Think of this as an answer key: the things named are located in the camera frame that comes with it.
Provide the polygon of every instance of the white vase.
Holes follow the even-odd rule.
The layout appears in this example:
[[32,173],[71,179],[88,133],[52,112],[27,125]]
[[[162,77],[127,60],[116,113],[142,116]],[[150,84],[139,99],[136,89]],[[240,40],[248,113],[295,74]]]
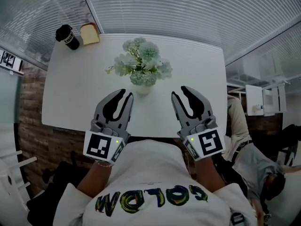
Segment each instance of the white vase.
[[145,96],[151,92],[152,86],[134,85],[137,94]]

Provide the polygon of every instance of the wall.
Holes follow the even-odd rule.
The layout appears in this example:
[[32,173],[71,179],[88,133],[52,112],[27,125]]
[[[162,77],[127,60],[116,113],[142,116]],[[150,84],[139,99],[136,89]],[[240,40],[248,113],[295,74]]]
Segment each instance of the wall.
[[[13,124],[0,124],[0,155],[8,154],[16,151],[15,138],[14,138],[14,125]],[[18,163],[17,156],[4,159],[8,165]],[[22,176],[20,169],[12,172],[13,177],[17,182],[21,182]],[[28,201],[29,195],[24,188],[21,191],[23,199]],[[0,183],[0,225],[2,226],[29,226],[27,221],[27,212],[24,207],[13,200],[2,187]]]
[[[283,128],[290,124],[301,125],[301,94],[286,95],[287,112],[283,113]],[[293,165],[301,164],[301,142]],[[301,171],[286,174],[286,183],[279,196],[268,202],[272,217],[277,215],[283,226],[290,225],[301,210]]]

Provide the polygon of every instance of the white chair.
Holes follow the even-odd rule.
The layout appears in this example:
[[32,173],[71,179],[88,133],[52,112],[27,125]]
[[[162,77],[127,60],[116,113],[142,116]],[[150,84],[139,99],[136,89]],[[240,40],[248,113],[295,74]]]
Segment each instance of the white chair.
[[29,158],[25,161],[21,161],[21,162],[15,164],[15,165],[7,165],[3,161],[3,159],[5,159],[5,158],[11,157],[11,156],[16,156],[19,154],[22,154],[22,151],[17,151],[17,152],[13,152],[10,154],[0,156],[0,182],[2,183],[3,188],[9,194],[9,196],[11,196],[15,201],[20,202],[23,205],[23,207],[25,208],[25,210],[28,210],[28,208],[26,206],[26,202],[24,202],[20,191],[23,188],[26,188],[27,186],[29,186],[30,182],[27,182],[27,183],[22,182],[22,183],[17,184],[14,177],[12,176],[12,170],[15,170],[17,168],[25,166],[26,164],[29,164],[33,161],[36,161],[37,157]]

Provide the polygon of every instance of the window blinds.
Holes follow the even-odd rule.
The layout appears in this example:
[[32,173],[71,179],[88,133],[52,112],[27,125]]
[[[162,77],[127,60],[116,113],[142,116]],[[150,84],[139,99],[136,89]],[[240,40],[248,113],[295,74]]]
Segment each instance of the window blinds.
[[225,64],[301,20],[300,0],[91,0],[104,33],[147,33],[222,47]]
[[80,26],[91,21],[87,5],[81,1],[0,0],[0,47],[47,68],[55,31],[69,24],[79,35]]

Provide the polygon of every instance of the white table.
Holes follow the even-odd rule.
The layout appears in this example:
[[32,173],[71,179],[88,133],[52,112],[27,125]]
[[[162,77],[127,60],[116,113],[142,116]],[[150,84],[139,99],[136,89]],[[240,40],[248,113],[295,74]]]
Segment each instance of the white table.
[[[115,57],[125,54],[123,42],[136,37],[154,42],[161,57],[169,60],[174,69],[171,79],[157,81],[152,92],[144,97],[136,94],[128,76],[119,77],[114,72],[107,75],[104,71],[114,65]],[[175,91],[189,108],[181,91],[185,85],[210,101],[218,125],[226,132],[226,72],[221,48],[157,35],[103,34],[100,40],[97,44],[81,45],[75,51],[62,43],[55,44],[44,88],[43,124],[89,130],[96,105],[109,93],[125,88],[127,92],[119,105],[132,91],[134,105],[127,126],[132,136],[178,137],[181,126],[171,103],[171,92]]]

